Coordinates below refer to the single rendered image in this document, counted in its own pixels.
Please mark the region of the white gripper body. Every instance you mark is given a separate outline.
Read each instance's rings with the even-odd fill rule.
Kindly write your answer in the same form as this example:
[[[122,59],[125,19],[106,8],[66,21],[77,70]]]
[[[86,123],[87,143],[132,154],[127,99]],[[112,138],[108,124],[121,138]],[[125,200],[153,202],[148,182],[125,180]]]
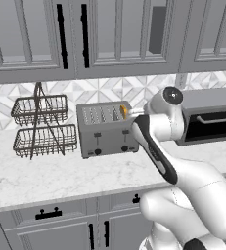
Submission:
[[[131,108],[128,111],[129,116],[138,116],[143,114],[147,114],[147,111],[145,111],[143,108]]]

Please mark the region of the grey base cupboard door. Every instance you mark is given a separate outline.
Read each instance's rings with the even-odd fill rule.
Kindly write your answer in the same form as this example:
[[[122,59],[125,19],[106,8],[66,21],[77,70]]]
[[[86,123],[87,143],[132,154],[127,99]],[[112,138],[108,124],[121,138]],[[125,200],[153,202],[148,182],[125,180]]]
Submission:
[[[93,224],[94,250],[98,250],[95,216],[7,229],[5,233],[12,250],[91,250],[89,224]]]
[[[110,223],[110,245],[105,247],[104,221]],[[99,215],[100,250],[139,250],[150,234],[152,222],[144,218],[139,209],[120,210]]]

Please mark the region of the grey wall cupboard door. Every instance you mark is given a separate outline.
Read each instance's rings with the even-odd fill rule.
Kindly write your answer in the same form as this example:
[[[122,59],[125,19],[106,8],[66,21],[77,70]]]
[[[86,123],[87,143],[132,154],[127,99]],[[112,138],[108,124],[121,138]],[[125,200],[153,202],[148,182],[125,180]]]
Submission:
[[[174,73],[179,0],[73,0],[78,78]],[[87,5],[89,68],[84,66],[81,4]]]
[[[226,70],[226,0],[191,0],[180,72]]]
[[[57,4],[68,52],[63,68]],[[75,77],[69,0],[0,0],[0,84]]]

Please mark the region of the silver four-slot toaster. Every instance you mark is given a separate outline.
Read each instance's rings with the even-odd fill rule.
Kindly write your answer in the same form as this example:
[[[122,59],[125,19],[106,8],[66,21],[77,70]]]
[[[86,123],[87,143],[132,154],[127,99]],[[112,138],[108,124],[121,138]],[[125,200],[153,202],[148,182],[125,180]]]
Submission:
[[[131,132],[131,121],[123,119],[120,106],[131,108],[128,101],[78,104],[76,106],[77,126],[79,133],[81,156],[86,159],[101,155],[124,153],[121,148],[128,146],[126,152],[137,152],[139,145]],[[100,132],[101,137],[94,137]],[[95,154],[99,148],[102,152]]]

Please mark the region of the orange bread slice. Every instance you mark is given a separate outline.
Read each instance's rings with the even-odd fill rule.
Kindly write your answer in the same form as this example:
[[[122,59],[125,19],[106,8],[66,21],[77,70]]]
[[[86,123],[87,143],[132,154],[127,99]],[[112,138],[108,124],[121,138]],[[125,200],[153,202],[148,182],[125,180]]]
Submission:
[[[120,113],[121,113],[123,119],[127,118],[127,112],[128,112],[128,110],[127,110],[126,106],[124,104],[122,104],[120,106]]]

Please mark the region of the grey toaster oven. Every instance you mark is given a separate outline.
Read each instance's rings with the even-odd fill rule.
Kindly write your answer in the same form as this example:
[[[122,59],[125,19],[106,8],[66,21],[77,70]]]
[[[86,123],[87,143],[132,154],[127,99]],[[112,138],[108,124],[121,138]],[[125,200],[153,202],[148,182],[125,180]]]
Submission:
[[[226,141],[226,122],[202,124],[204,120],[226,118],[226,88],[183,91],[182,112],[184,134],[176,143],[179,146]]]

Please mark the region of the grey drawer front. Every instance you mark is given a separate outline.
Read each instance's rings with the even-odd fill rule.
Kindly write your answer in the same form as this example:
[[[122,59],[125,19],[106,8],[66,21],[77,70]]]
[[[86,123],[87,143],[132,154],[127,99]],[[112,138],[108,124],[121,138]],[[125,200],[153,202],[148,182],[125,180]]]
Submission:
[[[140,202],[137,204],[132,203],[132,199],[134,198],[135,194],[139,194],[139,197],[141,199],[142,193],[140,191],[112,194],[110,196],[110,210],[119,211],[138,208]]]
[[[44,209],[51,212],[58,207],[63,215],[50,219],[36,220],[35,215]],[[0,212],[0,222],[3,229],[14,229],[26,225],[35,225],[48,221],[57,221],[65,218],[78,218],[96,213],[96,199],[80,199],[55,204],[40,205],[29,208],[20,208],[12,211]]]

